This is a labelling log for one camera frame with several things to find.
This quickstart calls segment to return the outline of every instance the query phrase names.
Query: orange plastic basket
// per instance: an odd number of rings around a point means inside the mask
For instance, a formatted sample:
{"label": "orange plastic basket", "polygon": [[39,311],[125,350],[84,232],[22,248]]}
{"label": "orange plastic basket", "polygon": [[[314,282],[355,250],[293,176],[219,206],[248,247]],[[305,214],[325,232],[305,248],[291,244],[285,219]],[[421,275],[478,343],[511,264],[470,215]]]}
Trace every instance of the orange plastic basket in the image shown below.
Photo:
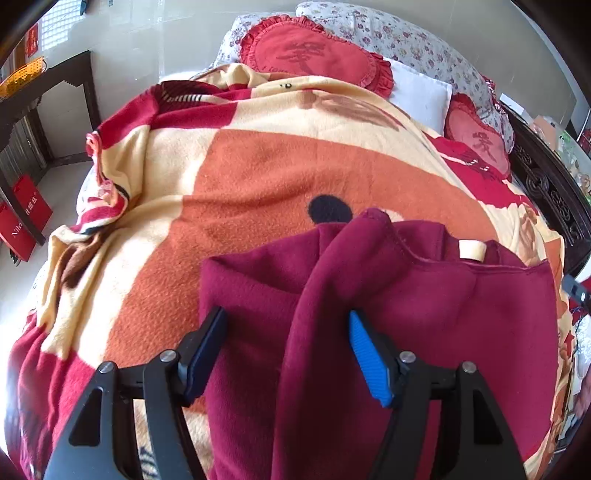
{"label": "orange plastic basket", "polygon": [[42,74],[46,68],[47,63],[44,57],[39,57],[19,68],[0,84],[0,99],[13,95],[33,78]]}

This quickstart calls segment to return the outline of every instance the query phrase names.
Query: blue gripper pad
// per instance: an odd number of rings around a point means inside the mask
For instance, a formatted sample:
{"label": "blue gripper pad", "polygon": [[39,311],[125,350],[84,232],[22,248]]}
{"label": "blue gripper pad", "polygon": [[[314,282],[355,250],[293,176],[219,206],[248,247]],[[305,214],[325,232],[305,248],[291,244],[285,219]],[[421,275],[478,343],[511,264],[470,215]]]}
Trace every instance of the blue gripper pad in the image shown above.
{"label": "blue gripper pad", "polygon": [[354,310],[349,313],[349,343],[373,398],[379,400],[383,407],[389,407],[394,395],[388,386],[388,368]]}

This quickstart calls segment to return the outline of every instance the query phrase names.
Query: floor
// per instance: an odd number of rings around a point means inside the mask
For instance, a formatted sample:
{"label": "floor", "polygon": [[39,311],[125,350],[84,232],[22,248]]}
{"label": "floor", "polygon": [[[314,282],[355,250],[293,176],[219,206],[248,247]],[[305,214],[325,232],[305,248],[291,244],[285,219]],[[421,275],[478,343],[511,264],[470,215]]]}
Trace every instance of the floor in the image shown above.
{"label": "floor", "polygon": [[[61,225],[76,223],[76,198],[82,181],[92,162],[76,163],[51,168],[37,186],[42,197],[53,210],[43,234],[49,237]],[[19,337],[27,316],[33,307],[27,298],[39,269],[47,260],[47,243],[37,246],[28,262],[15,267],[6,245],[0,247],[0,418],[4,418],[4,385],[10,346]],[[0,422],[0,447],[4,447],[4,423]]]}

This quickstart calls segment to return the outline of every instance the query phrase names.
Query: maroon garment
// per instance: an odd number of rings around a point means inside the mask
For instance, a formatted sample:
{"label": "maroon garment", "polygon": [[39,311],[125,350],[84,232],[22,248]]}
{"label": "maroon garment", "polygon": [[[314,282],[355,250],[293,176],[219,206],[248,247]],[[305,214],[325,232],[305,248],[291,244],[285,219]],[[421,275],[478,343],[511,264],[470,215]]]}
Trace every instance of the maroon garment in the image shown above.
{"label": "maroon garment", "polygon": [[[211,478],[367,477],[390,411],[371,397],[349,345],[352,309],[429,364],[475,362],[522,456],[534,453],[556,384],[553,277],[546,261],[526,268],[498,243],[487,246],[482,264],[462,261],[443,225],[390,223],[367,210],[205,261],[201,317],[216,304],[229,314],[206,390]],[[437,425],[430,418],[431,434]]]}

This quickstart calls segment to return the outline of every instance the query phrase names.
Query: white pillow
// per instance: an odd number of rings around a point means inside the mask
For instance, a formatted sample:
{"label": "white pillow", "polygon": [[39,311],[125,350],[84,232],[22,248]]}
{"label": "white pillow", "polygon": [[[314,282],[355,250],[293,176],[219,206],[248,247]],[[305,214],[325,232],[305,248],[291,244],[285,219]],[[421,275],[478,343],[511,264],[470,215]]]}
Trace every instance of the white pillow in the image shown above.
{"label": "white pillow", "polygon": [[394,88],[388,101],[404,110],[413,120],[443,135],[452,86],[432,79],[399,61],[390,62]]}

